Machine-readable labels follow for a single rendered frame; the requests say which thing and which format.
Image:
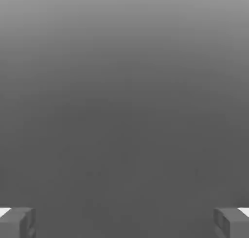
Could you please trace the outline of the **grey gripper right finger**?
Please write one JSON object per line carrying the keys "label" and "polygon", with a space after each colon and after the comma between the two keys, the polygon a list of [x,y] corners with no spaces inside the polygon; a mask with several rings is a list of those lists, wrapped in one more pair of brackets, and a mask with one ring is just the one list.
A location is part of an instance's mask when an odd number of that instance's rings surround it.
{"label": "grey gripper right finger", "polygon": [[216,238],[249,238],[249,207],[215,208]]}

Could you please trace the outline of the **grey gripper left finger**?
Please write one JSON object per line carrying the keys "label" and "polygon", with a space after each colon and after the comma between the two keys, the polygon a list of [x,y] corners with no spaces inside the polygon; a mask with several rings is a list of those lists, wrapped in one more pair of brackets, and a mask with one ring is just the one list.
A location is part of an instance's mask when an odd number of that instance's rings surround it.
{"label": "grey gripper left finger", "polygon": [[36,209],[0,207],[0,238],[36,238]]}

